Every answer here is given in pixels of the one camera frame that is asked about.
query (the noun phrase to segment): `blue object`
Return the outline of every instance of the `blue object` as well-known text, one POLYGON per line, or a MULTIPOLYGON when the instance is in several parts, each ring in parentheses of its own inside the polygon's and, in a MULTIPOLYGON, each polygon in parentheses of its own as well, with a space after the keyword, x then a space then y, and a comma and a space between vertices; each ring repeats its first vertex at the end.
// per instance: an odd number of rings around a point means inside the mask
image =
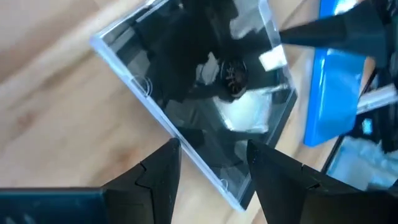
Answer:
MULTIPOLYGON (((323 0, 320 17, 345 12, 356 0, 323 0)), ((354 127, 365 56, 316 49, 304 144, 316 146, 354 127)))

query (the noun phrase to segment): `transparent acrylic box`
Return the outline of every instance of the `transparent acrylic box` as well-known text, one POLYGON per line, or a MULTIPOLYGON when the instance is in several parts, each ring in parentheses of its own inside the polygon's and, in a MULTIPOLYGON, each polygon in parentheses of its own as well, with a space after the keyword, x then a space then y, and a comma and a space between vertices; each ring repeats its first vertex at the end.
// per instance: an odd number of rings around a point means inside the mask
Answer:
POLYGON ((267 1, 151 1, 91 44, 244 210, 254 193, 247 141, 275 147, 296 100, 267 1))

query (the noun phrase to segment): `clear plastic case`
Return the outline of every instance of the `clear plastic case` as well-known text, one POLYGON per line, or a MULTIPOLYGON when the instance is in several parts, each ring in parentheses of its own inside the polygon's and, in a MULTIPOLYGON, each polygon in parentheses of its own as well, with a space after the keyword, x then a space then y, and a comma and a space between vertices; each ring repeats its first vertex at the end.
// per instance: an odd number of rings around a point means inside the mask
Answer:
POLYGON ((91 39, 238 210, 248 139, 275 147, 296 99, 271 15, 265 0, 151 1, 91 39))

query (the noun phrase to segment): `wooden surface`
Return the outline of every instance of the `wooden surface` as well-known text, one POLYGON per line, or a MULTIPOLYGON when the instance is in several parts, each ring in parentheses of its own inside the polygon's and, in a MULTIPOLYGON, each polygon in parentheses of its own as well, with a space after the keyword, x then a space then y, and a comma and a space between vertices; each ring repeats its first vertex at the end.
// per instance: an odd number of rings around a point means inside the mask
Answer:
MULTIPOLYGON (((311 1, 270 0, 279 27, 314 16, 311 1), (301 10, 295 16, 297 7, 301 10)), ((88 44, 139 0, 5 0, 0 8, 0 187, 96 186, 170 137, 88 44)), ((313 51, 286 48, 299 103, 277 149, 317 169, 330 146, 302 147, 302 90, 313 51)), ((257 196, 235 212, 183 155, 173 223, 263 223, 257 196)))

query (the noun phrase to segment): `wooden table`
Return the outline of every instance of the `wooden table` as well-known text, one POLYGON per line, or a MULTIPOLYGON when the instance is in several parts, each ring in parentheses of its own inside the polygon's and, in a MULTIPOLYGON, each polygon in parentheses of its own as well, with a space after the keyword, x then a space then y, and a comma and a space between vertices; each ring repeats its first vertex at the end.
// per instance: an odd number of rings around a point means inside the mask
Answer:
MULTIPOLYGON (((316 18, 314 0, 270 0, 279 27, 316 18)), ((96 186, 170 137, 88 45, 140 0, 6 0, 0 9, 0 187, 96 186)), ((333 141, 302 145, 311 49, 286 48, 298 101, 277 149, 322 168, 333 141)), ((173 223, 264 223, 255 195, 234 211, 183 155, 173 223)))

